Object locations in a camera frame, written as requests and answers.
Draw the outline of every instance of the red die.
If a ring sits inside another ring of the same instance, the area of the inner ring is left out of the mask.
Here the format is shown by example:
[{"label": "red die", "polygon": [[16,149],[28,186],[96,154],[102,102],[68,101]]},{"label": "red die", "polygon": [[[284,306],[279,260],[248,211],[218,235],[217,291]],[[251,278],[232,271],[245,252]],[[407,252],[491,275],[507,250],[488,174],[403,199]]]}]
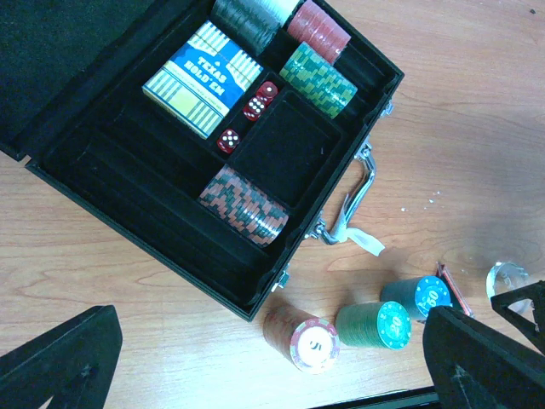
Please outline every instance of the red die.
[{"label": "red die", "polygon": [[234,130],[225,130],[217,143],[223,152],[230,155],[240,143],[240,136]]},{"label": "red die", "polygon": [[265,102],[261,98],[255,96],[250,100],[250,102],[248,102],[248,105],[244,107],[243,112],[247,119],[255,122],[261,115],[263,115],[266,108],[267,106],[265,105]]},{"label": "red die", "polygon": [[278,95],[278,87],[270,81],[266,81],[263,85],[257,90],[258,98],[262,99],[265,102],[265,105],[268,107],[274,101]]}]

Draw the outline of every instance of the wood grain surface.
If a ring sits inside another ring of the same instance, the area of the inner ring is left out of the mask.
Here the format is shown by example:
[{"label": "wood grain surface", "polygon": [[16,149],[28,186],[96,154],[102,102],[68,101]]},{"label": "wood grain surface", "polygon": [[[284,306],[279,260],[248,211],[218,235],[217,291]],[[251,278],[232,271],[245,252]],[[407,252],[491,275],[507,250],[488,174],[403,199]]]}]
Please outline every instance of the wood grain surface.
[{"label": "wood grain surface", "polygon": [[[1,155],[0,354],[114,304],[124,341],[106,407],[304,408],[429,386],[419,325],[402,352],[343,348],[308,376],[268,347],[261,323],[280,302],[332,318],[439,259],[478,320],[522,340],[491,311],[485,276],[498,260],[545,270],[543,2],[330,3],[406,73],[372,132],[377,180],[353,221],[387,251],[306,241],[288,287],[247,324]],[[361,174],[353,164],[328,221]]]}]

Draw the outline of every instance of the clear glass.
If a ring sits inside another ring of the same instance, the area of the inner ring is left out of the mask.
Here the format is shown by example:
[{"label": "clear glass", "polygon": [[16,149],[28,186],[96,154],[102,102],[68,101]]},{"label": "clear glass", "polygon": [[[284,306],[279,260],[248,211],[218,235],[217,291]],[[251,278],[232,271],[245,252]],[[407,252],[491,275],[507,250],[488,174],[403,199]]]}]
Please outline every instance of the clear glass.
[{"label": "clear glass", "polygon": [[[486,277],[486,294],[492,298],[504,292],[517,290],[530,284],[528,273],[513,262],[497,262]],[[510,308],[518,314],[524,313],[530,307],[530,300],[514,303]]]}]

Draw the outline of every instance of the green chip stack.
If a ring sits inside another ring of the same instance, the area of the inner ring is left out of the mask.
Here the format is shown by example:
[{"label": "green chip stack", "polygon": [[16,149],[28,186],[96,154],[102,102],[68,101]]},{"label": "green chip stack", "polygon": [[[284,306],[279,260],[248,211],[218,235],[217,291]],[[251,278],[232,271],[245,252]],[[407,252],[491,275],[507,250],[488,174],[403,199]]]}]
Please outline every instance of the green chip stack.
[{"label": "green chip stack", "polygon": [[336,118],[358,92],[307,43],[299,46],[280,76],[331,119]]},{"label": "green chip stack", "polygon": [[358,348],[403,349],[411,328],[409,313],[397,302],[350,305],[336,319],[341,341]]}]

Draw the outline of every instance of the case lid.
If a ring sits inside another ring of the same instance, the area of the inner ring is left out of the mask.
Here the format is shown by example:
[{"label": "case lid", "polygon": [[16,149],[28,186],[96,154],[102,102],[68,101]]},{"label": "case lid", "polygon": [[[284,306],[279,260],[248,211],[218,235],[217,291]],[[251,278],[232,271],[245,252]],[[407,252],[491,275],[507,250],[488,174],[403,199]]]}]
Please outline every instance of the case lid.
[{"label": "case lid", "polygon": [[38,158],[190,3],[2,2],[0,149],[17,160]]}]

